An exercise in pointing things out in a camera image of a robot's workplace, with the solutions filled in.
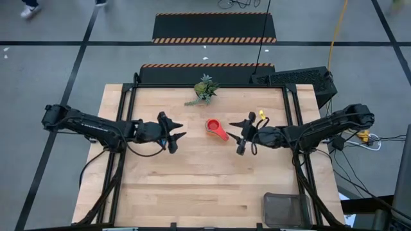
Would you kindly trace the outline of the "yellow power plug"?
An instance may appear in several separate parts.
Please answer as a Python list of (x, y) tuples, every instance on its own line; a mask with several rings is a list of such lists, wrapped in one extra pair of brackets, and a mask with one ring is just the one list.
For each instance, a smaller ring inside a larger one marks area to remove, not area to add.
[(368, 130), (362, 130), (359, 132), (356, 132), (355, 135), (363, 142), (363, 143), (368, 143), (370, 141), (371, 135), (370, 131)]

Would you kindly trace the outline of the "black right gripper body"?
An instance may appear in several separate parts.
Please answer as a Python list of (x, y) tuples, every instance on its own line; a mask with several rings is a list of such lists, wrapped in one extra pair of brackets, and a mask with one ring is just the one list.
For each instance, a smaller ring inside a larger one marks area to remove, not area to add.
[(284, 144), (283, 134), (278, 127), (267, 126), (267, 123), (261, 128), (253, 125), (256, 120), (256, 114), (254, 112), (250, 112), (248, 119), (245, 120), (247, 123), (241, 130), (241, 138), (243, 138), (243, 140), (241, 143), (237, 143), (237, 154), (244, 155), (247, 142), (250, 142), (253, 155), (257, 155), (258, 153), (258, 144), (272, 149), (280, 148)]

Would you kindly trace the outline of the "black hazard-striped floor mat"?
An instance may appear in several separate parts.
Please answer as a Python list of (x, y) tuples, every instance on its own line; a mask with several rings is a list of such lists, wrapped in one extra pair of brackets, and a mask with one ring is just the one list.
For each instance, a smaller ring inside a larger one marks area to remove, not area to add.
[(221, 84), (247, 84), (253, 74), (274, 71), (270, 63), (144, 64), (139, 77), (147, 84), (196, 84), (204, 76)]
[(158, 13), (154, 44), (272, 44), (277, 41), (271, 13)]

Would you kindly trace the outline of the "potted succulent plant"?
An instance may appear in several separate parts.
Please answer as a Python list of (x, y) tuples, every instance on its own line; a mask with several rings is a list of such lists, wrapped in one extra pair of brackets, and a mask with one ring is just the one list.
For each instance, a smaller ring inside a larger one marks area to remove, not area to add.
[(208, 74), (203, 74), (201, 81), (194, 86), (197, 98), (193, 101), (185, 102), (185, 106), (195, 106), (201, 101), (205, 101), (206, 105), (211, 103), (211, 97), (216, 96), (215, 91), (220, 88), (218, 82), (214, 82), (213, 78)]

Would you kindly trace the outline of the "red measuring cup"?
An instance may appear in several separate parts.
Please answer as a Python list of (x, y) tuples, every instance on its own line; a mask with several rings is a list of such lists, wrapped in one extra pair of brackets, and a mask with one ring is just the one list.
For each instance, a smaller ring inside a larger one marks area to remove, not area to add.
[(219, 120), (208, 119), (205, 122), (205, 128), (206, 128), (206, 131), (208, 128), (211, 128), (211, 129), (220, 128), (222, 130), (222, 136), (221, 137), (218, 136), (218, 137), (221, 138), (223, 141), (229, 140), (229, 136), (227, 135), (227, 132), (223, 129), (221, 122)]

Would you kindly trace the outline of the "person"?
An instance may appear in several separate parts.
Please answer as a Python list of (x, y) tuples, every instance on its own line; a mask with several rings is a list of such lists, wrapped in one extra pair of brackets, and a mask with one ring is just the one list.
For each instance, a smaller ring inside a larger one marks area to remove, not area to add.
[(29, 19), (30, 17), (34, 16), (38, 13), (41, 8), (38, 3), (38, 0), (21, 0), (24, 3), (24, 9), (20, 13), (20, 16), (23, 19)]

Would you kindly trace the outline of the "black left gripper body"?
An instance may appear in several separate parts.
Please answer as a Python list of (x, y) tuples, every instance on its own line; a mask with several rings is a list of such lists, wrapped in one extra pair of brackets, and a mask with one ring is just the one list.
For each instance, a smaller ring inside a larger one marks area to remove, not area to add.
[(143, 122), (138, 120), (136, 123), (135, 135), (133, 142), (137, 144), (143, 144), (147, 142), (156, 142), (162, 147), (161, 139), (167, 140), (168, 151), (170, 154), (174, 154), (178, 148), (177, 141), (170, 140), (170, 132), (167, 127), (167, 121), (171, 120), (167, 117), (165, 112), (159, 112), (157, 116), (157, 122)]

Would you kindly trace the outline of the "black perforated computer tower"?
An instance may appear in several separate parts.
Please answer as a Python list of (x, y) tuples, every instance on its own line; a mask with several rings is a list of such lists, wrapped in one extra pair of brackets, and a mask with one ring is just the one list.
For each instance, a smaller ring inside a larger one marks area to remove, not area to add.
[(325, 66), (253, 74), (249, 82), (262, 85), (312, 85), (319, 108), (338, 92), (333, 77)]

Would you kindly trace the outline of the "black screen edge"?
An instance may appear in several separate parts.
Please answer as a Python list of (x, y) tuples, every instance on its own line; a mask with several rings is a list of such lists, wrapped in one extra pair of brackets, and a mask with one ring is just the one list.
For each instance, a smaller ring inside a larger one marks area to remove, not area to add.
[(411, 124), (407, 128), (392, 206), (402, 213), (397, 212), (396, 217), (411, 226)]

